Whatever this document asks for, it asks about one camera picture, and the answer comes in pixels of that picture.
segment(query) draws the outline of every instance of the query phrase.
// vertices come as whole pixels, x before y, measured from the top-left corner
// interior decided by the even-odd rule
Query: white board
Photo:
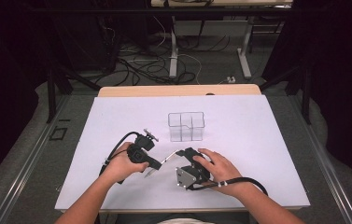
[[[169,113],[204,112],[203,141],[170,142]],[[97,97],[77,145],[55,209],[66,210],[99,175],[112,148],[129,132],[148,129],[159,138],[148,153],[162,161],[173,151],[209,148],[228,158],[242,173],[266,187],[269,196],[287,208],[310,205],[273,112],[264,95],[176,97]],[[133,142],[135,136],[126,141]],[[175,157],[160,171],[150,170],[116,184],[102,210],[241,209],[230,196],[212,189],[184,190],[176,185],[176,167],[190,165]]]

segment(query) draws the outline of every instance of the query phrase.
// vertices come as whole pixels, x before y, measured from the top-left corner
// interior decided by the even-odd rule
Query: black backdrop
[[[322,6],[328,6],[323,16],[296,16],[287,20],[263,77],[271,80],[279,76],[299,63],[306,52],[312,52],[309,56],[315,62],[312,98],[328,124],[326,147],[330,154],[352,168],[352,3],[294,1],[295,8]]]
[[[0,163],[34,114],[35,87],[46,79],[27,28],[11,11],[0,7]]]

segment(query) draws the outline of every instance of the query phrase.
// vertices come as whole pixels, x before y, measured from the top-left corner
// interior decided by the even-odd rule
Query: skin
[[[219,182],[242,177],[236,167],[219,153],[210,151],[206,148],[199,148],[198,150],[209,157],[213,163],[198,156],[193,157],[193,159],[198,161],[211,173],[214,177],[214,181]],[[233,196],[239,200],[247,208],[250,214],[261,224],[304,223],[299,218],[295,217],[290,211],[286,210],[262,193],[251,183],[234,183],[213,189],[223,194]]]
[[[111,187],[133,173],[143,172],[148,167],[147,162],[132,163],[129,160],[126,151],[123,150],[127,149],[130,144],[131,143],[124,143],[116,150],[115,154],[119,152],[120,154],[111,160],[111,163],[108,164],[105,171],[91,184],[79,199],[59,217],[56,223],[93,223]],[[242,176],[236,167],[219,153],[205,148],[199,148],[198,150],[209,157],[213,163],[202,157],[194,157],[193,159],[198,161],[211,173],[214,177],[214,181],[219,182]],[[303,223],[300,219],[291,214],[291,212],[267,197],[251,183],[235,183],[213,189],[238,199],[260,224]]]
[[[132,163],[129,160],[123,150],[130,144],[124,143],[115,151],[114,155],[120,154],[111,160],[103,173],[55,223],[93,223],[109,189],[129,175],[143,172],[148,167],[148,162]]]

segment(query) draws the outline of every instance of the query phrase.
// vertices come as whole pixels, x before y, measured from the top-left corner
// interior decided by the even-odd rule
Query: human hand
[[[148,166],[148,162],[132,163],[127,155],[127,148],[131,143],[123,143],[113,154],[111,162],[107,165],[102,175],[116,182],[126,179],[136,172],[143,172]]]
[[[199,162],[205,169],[208,170],[208,172],[211,173],[211,175],[214,177],[214,181],[220,182],[236,177],[242,177],[237,168],[234,167],[234,165],[221,154],[206,148],[199,148],[198,151],[208,156],[212,162],[200,156],[194,156],[193,159]],[[239,186],[240,183],[237,183],[228,186],[222,186],[221,188],[215,187],[213,189],[227,195],[236,196],[239,192]]]

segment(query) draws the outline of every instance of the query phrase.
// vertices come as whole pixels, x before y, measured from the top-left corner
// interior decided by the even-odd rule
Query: transparent box
[[[203,112],[170,113],[168,115],[170,141],[202,141],[204,133]]]

